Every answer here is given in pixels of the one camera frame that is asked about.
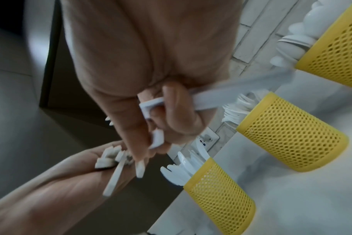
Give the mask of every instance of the person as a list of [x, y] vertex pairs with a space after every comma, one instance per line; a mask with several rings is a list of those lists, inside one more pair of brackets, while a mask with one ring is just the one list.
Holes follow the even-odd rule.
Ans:
[[[102, 204], [113, 169], [95, 170], [108, 146], [136, 161], [194, 140], [215, 110], [195, 111], [189, 88], [229, 78], [241, 0], [61, 0], [78, 79], [122, 137], [68, 157], [0, 199], [0, 234], [64, 234]], [[164, 97], [145, 120], [138, 106]], [[149, 131], [165, 143], [148, 149]], [[133, 177], [122, 172], [115, 193]]]

